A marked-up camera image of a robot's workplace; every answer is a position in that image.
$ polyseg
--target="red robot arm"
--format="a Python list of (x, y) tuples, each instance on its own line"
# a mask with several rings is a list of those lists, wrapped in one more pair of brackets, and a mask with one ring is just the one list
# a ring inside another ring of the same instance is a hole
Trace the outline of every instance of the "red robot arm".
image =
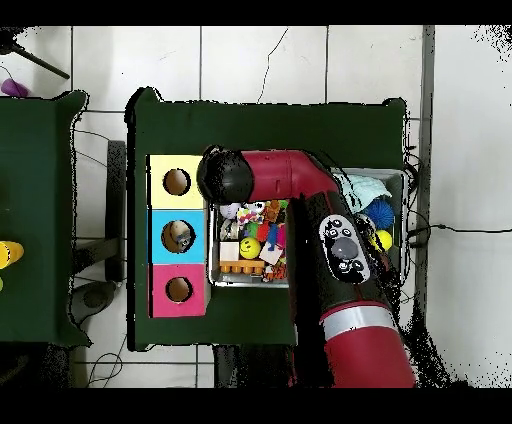
[(212, 203), (290, 199), (286, 258), (294, 361), (304, 385), (414, 387), (386, 297), (329, 170), (298, 150), (214, 147), (205, 153), (197, 180)]

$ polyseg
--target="green table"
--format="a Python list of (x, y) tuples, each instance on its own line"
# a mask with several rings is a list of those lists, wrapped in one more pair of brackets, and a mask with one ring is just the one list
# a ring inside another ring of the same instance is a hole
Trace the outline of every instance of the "green table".
[(402, 169), (405, 103), (228, 105), (166, 103), (139, 89), (128, 124), (128, 281), (130, 348), (168, 345), (294, 344), (286, 290), (213, 287), (204, 317), (156, 318), (147, 312), (146, 175), (148, 154), (201, 155), (226, 148), (322, 151), (341, 167)]
[(0, 240), (25, 248), (19, 262), (0, 270), (0, 341), (90, 344), (68, 317), (71, 129), (86, 98), (0, 97)]

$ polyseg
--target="blue box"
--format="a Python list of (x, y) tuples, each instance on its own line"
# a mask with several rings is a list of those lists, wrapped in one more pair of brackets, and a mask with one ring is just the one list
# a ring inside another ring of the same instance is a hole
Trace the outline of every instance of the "blue box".
[[(204, 264), (205, 215), (203, 210), (153, 210), (151, 228), (151, 257), (153, 264)], [(171, 221), (185, 221), (195, 233), (192, 246), (184, 253), (169, 252), (162, 244), (162, 230)]]

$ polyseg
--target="blue spiky ball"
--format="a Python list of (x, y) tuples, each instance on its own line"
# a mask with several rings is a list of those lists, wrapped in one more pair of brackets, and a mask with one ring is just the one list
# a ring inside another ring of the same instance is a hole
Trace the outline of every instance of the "blue spiky ball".
[(393, 208), (385, 200), (374, 199), (364, 213), (374, 222), (377, 230), (385, 230), (393, 225)]

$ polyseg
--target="yellow ball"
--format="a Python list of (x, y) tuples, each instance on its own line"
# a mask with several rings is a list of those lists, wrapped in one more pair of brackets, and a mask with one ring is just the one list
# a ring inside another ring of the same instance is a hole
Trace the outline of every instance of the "yellow ball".
[(388, 251), (389, 248), (393, 245), (393, 238), (391, 237), (391, 234), (389, 234), (387, 231), (379, 230), (376, 233), (372, 235), (372, 238), (370, 239), (370, 243), (375, 246), (375, 248), (382, 252), (381, 248), (377, 244), (377, 237), (379, 238), (379, 242), (381, 246), (384, 248), (384, 251)]
[(258, 240), (246, 237), (240, 242), (240, 255), (245, 259), (254, 259), (260, 254), (261, 245)]

